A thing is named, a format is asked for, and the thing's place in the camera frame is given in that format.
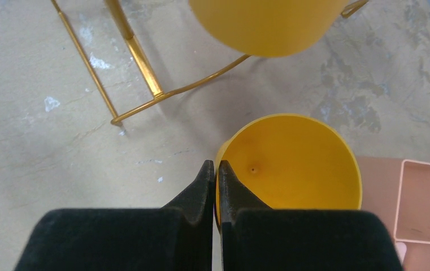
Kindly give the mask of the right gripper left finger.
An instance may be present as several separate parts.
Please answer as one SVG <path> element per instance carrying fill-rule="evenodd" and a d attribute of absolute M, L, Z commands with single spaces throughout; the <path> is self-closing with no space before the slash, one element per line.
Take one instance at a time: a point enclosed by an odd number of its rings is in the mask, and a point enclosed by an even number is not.
<path fill-rule="evenodd" d="M 65 208 L 34 227 L 16 270 L 211 270 L 214 164 L 160 208 Z"/>

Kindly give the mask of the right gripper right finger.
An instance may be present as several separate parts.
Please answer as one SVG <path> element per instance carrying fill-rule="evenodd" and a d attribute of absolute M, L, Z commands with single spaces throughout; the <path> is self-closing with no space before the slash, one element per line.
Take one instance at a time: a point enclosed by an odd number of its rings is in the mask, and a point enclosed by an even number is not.
<path fill-rule="evenodd" d="M 273 209 L 222 161 L 217 217 L 224 270 L 402 270 L 373 213 Z"/>

